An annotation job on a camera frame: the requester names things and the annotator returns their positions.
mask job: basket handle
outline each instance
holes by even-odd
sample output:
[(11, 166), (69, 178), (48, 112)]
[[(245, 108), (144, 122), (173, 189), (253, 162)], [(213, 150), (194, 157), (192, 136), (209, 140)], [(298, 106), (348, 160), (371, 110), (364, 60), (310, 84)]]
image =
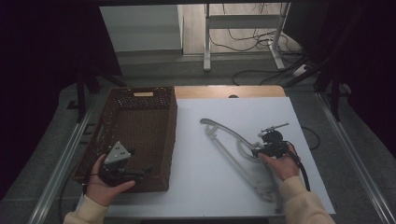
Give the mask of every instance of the basket handle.
[(139, 92), (134, 92), (134, 96), (135, 97), (154, 96), (154, 92), (152, 92), (152, 91), (146, 91), (146, 92), (139, 91)]

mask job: human hand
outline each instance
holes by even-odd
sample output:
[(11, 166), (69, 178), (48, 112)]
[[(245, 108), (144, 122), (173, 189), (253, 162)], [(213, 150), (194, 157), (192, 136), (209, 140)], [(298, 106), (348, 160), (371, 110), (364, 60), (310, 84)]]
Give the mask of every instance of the human hand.
[(134, 181), (128, 181), (116, 187), (110, 187), (105, 184), (98, 176), (100, 165), (105, 157), (105, 154), (99, 157), (95, 165), (92, 167), (90, 181), (88, 182), (87, 187), (87, 197), (104, 207), (108, 207), (111, 204), (111, 201), (113, 201), (119, 193), (133, 187)]
[[(292, 145), (289, 145), (289, 150), (295, 154), (295, 149)], [(268, 157), (262, 153), (259, 153), (259, 157), (271, 166), (275, 175), (282, 181), (300, 174), (299, 167), (288, 153), (279, 159)]]

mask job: wicker basket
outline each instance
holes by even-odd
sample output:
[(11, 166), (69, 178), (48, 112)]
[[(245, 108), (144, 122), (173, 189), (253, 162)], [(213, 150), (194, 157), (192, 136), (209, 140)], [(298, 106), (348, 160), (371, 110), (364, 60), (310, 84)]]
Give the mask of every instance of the wicker basket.
[(168, 190), (176, 123), (173, 87), (111, 89), (74, 179), (82, 183), (92, 159), (107, 153), (120, 141), (125, 148), (134, 150), (127, 171), (153, 165), (144, 180), (126, 192)]

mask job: wall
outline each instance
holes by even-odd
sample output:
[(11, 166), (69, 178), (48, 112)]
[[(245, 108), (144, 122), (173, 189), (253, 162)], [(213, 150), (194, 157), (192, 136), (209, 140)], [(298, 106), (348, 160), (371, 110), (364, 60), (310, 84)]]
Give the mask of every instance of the wall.
[(114, 50), (181, 49), (178, 6), (101, 7)]

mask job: sleeve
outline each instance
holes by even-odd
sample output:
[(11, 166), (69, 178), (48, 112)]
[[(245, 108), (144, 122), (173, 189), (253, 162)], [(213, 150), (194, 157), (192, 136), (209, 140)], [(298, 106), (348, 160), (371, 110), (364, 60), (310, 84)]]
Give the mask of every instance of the sleeve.
[(324, 210), (318, 195), (306, 190), (299, 176), (285, 180), (279, 190), (286, 201), (285, 212), (288, 224), (335, 224)]
[(75, 212), (68, 213), (64, 218), (64, 224), (103, 223), (106, 212), (107, 207), (94, 202), (84, 195), (84, 201), (82, 202), (81, 207)]

